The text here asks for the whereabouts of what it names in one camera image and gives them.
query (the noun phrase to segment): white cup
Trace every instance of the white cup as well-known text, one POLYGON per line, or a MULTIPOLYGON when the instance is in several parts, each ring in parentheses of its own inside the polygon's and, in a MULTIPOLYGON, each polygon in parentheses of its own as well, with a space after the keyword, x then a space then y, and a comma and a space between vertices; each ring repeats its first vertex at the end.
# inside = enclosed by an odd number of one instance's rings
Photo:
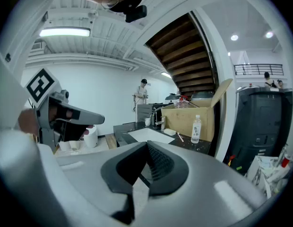
POLYGON ((151 119, 150 118, 146 118, 146 126, 149 126, 151 123, 151 119))

